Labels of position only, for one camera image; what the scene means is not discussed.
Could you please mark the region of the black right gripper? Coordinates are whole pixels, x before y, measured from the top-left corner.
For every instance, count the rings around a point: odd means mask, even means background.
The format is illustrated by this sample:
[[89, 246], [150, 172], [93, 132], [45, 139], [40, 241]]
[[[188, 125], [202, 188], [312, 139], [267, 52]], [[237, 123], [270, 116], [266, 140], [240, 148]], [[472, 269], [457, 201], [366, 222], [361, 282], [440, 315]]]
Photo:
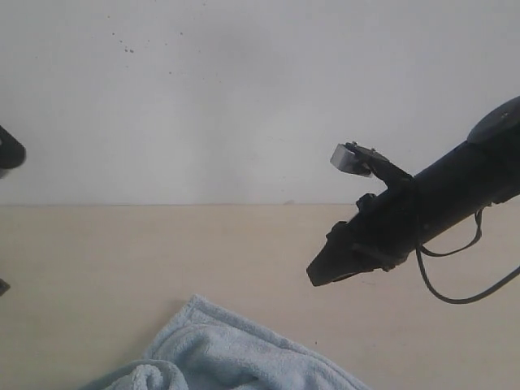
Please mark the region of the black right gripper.
[[352, 219], [331, 228], [326, 244], [306, 268], [315, 287], [378, 269], [390, 271], [414, 247], [416, 210], [411, 193], [366, 195], [358, 206]]

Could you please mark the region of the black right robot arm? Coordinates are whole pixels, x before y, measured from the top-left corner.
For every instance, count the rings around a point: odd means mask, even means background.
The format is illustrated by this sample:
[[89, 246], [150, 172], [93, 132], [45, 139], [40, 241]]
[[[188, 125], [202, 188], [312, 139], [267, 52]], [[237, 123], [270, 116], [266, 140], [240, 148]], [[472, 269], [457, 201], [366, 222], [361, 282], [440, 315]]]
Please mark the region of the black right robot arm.
[[375, 149], [339, 144], [331, 164], [375, 176], [387, 188], [358, 199], [358, 212], [336, 223], [306, 269], [323, 286], [378, 269], [390, 271], [419, 246], [491, 204], [519, 194], [519, 100], [482, 118], [460, 145], [410, 175]]

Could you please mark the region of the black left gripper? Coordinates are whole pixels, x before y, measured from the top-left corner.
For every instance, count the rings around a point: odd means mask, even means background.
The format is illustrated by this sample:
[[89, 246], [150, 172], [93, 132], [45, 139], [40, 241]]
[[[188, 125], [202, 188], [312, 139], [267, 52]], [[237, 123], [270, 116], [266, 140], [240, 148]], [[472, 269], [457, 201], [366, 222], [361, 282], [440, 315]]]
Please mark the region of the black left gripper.
[[3, 279], [0, 279], [0, 297], [3, 296], [11, 286]]

